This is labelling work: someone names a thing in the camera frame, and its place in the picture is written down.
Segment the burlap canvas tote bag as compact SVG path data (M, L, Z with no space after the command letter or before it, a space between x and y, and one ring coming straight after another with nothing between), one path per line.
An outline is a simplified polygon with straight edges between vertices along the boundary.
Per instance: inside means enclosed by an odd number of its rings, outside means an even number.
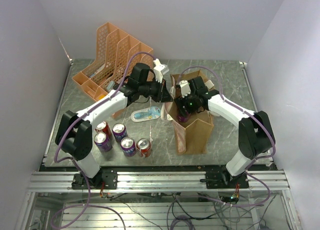
M170 95L172 102L164 104L162 111L168 120L172 122L174 128L175 148L177 155L204 154L206 145L214 128L213 116L209 113L208 100L217 91L214 84L201 70L187 74L170 75L171 88ZM190 114L187 122L179 122L177 119L178 109L175 98L181 97L181 90L176 85L181 80L187 80L191 89L191 94L200 98L200 108Z

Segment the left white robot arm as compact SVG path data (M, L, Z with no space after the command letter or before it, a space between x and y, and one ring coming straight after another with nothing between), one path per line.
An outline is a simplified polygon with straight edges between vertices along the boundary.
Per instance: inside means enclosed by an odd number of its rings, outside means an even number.
M136 63L122 84L115 84L103 99L78 112L68 110L62 115L55 143L81 169L89 188L96 189L102 183L102 176L98 173L100 166L91 153L93 133L98 124L125 109L140 96L150 97L157 103L173 100L163 78L169 71L168 66L158 60L154 60L154 64L154 68L150 69L145 63Z

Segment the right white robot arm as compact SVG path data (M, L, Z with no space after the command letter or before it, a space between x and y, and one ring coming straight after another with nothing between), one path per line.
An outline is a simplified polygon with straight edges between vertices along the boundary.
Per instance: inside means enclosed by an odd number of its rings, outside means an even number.
M181 80L175 88L180 90L180 96L174 99L180 116L187 117L203 109L223 117L238 130L238 151L226 164L227 172L220 176L224 187L233 187L238 182L238 175L259 159L260 154L275 148L275 137L266 112L242 108L218 90L210 90L200 76Z

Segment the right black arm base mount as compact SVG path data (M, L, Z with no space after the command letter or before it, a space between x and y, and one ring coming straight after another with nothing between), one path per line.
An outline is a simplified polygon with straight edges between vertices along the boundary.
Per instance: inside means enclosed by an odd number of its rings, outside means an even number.
M249 182L246 174L231 176L227 171L207 171L204 178L199 180L206 184L207 189L248 189Z

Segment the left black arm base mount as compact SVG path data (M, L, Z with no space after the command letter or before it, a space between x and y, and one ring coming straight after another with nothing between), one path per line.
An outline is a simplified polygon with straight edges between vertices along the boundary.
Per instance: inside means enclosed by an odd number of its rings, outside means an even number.
M118 184L118 174L113 170L100 170L93 178L87 178L90 189L115 190ZM85 190L88 188L85 177L82 173L73 176L71 183L73 190Z

